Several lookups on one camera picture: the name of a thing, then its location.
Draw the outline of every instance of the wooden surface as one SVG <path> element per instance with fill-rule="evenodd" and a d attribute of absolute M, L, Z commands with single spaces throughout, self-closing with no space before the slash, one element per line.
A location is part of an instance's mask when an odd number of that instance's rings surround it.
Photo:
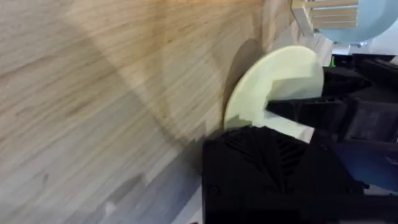
<path fill-rule="evenodd" d="M 198 203 L 181 211 L 198 194 L 203 137 L 219 129 L 238 78 L 291 25 L 289 7 L 1 1 L 0 222 L 197 215 Z"/>

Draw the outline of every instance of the wooden board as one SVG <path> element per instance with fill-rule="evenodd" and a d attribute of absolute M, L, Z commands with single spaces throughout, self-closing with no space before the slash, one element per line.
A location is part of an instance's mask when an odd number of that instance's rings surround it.
<path fill-rule="evenodd" d="M 172 222 L 234 84 L 293 21 L 288 0 L 0 8 L 4 224 Z"/>

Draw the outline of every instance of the green object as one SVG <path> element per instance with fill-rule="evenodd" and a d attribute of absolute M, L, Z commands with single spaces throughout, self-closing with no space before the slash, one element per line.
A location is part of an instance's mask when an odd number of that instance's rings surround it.
<path fill-rule="evenodd" d="M 331 68 L 335 68 L 336 67 L 336 65 L 335 65 L 335 56 L 331 56 L 329 67 L 331 67 Z"/>

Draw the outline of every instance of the cream-colored disc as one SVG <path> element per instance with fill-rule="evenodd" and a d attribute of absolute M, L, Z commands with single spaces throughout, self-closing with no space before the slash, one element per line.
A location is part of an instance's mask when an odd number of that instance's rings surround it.
<path fill-rule="evenodd" d="M 318 97 L 323 69 L 317 55 L 301 46 L 289 46 L 265 55 L 236 85 L 224 114 L 224 128 L 267 126 L 295 138 L 308 127 L 265 110 L 269 100 Z"/>

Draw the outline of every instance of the wooden slat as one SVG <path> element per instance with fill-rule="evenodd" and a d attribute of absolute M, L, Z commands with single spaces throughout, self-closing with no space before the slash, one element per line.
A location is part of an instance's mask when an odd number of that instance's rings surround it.
<path fill-rule="evenodd" d="M 356 14 L 358 8 L 349 8 L 349 9 L 318 9 L 312 10 L 312 16 L 335 16 L 335 15 L 344 15 L 344 14 Z"/>
<path fill-rule="evenodd" d="M 335 1 L 316 1 L 307 2 L 305 6 L 307 8 L 318 8 L 318 7 L 335 7 L 335 6 L 357 6 L 358 0 L 335 0 Z"/>
<path fill-rule="evenodd" d="M 313 17 L 312 22 L 344 22 L 344 21 L 355 21 L 356 15 L 341 15 L 341 16 L 322 16 Z"/>
<path fill-rule="evenodd" d="M 308 10 L 305 8 L 304 2 L 300 0 L 294 0 L 292 2 L 292 12 L 303 35 L 306 37 L 313 36 L 314 32 L 310 15 L 308 14 Z"/>
<path fill-rule="evenodd" d="M 314 29 L 353 28 L 356 22 L 320 22 L 314 23 Z"/>

